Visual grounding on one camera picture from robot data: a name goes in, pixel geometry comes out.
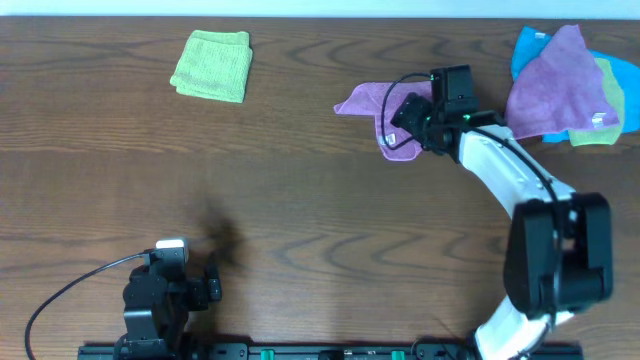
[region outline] wooden table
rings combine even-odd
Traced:
[[[93,268],[194,239],[218,249],[224,300],[192,328],[257,342],[412,342],[464,336],[504,296],[509,219],[448,157],[383,159],[367,118],[332,106],[367,81],[469,63],[503,110],[523,25],[575,21],[0,18],[0,347]],[[581,21],[588,45],[640,63],[640,23]],[[244,104],[176,94],[194,29],[251,33]],[[528,151],[614,211],[615,294],[562,326],[588,358],[637,357],[640,136]],[[38,359],[125,331],[133,263],[91,278],[35,323]]]

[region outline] tabletop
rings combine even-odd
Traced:
[[[24,358],[31,313],[77,276],[191,239],[216,250],[223,301],[201,336],[255,342],[464,337],[504,297],[510,220],[448,157],[386,161],[370,118],[333,105],[368,81],[470,64],[482,109],[503,111],[524,25],[579,23],[591,49],[640,64],[640,23],[543,20],[0,18],[0,347]],[[243,104],[169,84],[195,30],[247,31]],[[613,211],[615,290],[560,327],[587,358],[640,351],[640,136],[615,146],[525,144]],[[38,318],[38,359],[125,332],[128,263]]]

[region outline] folded green cloth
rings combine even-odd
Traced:
[[[253,51],[249,34],[194,31],[169,82],[178,94],[241,103]]]
[[[611,107],[618,113],[620,125],[611,126],[600,130],[578,131],[569,130],[569,140],[571,145],[613,145],[618,141],[624,126],[624,91],[618,84],[618,80],[613,75],[611,63],[607,59],[596,58],[596,64],[604,73],[602,78],[602,89],[604,96]]]

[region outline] towel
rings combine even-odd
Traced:
[[[374,116],[376,139],[380,146],[380,150],[382,151],[382,155],[387,160],[391,161],[411,161],[422,152],[420,143],[417,141],[410,141],[397,150],[390,150],[386,145],[384,145],[384,141],[382,140],[382,134],[380,132],[380,112],[382,111],[382,100],[384,99],[384,95],[387,93],[389,86],[391,86],[391,83],[364,83],[358,85],[353,90],[349,99],[334,106],[333,110],[338,115]],[[421,81],[414,83],[400,83],[397,84],[391,91],[391,94],[389,94],[384,113],[384,130],[387,142],[391,146],[411,137],[408,132],[391,125],[391,119],[396,113],[396,110],[400,107],[405,97],[411,92],[415,92],[418,95],[431,100],[431,82]]]
[[[505,118],[516,138],[618,125],[578,26],[563,26],[519,74]]]
[[[252,56],[246,32],[196,30],[169,82],[178,94],[241,103]]]
[[[569,140],[571,140],[571,145],[573,146],[613,145],[618,141],[622,133],[622,127],[624,126],[624,92],[618,84],[616,77],[613,76],[611,63],[606,59],[596,59],[596,64],[598,64],[604,73],[604,78],[602,79],[604,95],[607,98],[607,102],[616,109],[620,125],[591,131],[569,130]]]
[[[527,26],[522,29],[511,59],[511,75],[514,80],[518,77],[520,71],[540,54],[549,41],[551,41],[550,35]],[[595,58],[606,59],[611,63],[613,74],[625,94],[622,133],[637,131],[640,129],[640,69],[613,56],[593,50],[590,50],[590,52]],[[569,140],[567,131],[543,136],[544,142],[561,142],[564,140]]]

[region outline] crumpled purple cloth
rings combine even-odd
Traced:
[[[518,76],[507,101],[507,125],[516,139],[618,125],[603,76],[580,28],[563,26]]]
[[[382,140],[380,132],[380,111],[382,110],[382,100],[391,83],[364,83],[358,85],[347,101],[333,107],[338,115],[372,115],[374,116],[374,128],[376,140],[382,151],[382,155],[391,161],[411,161],[422,152],[422,148],[417,141],[411,141],[397,150],[391,150]],[[431,82],[421,81],[413,83],[400,83],[396,85],[389,98],[384,113],[384,132],[390,145],[399,144],[400,142],[411,137],[411,135],[395,126],[391,125],[391,119],[396,110],[402,104],[405,97],[415,92],[431,100]]]

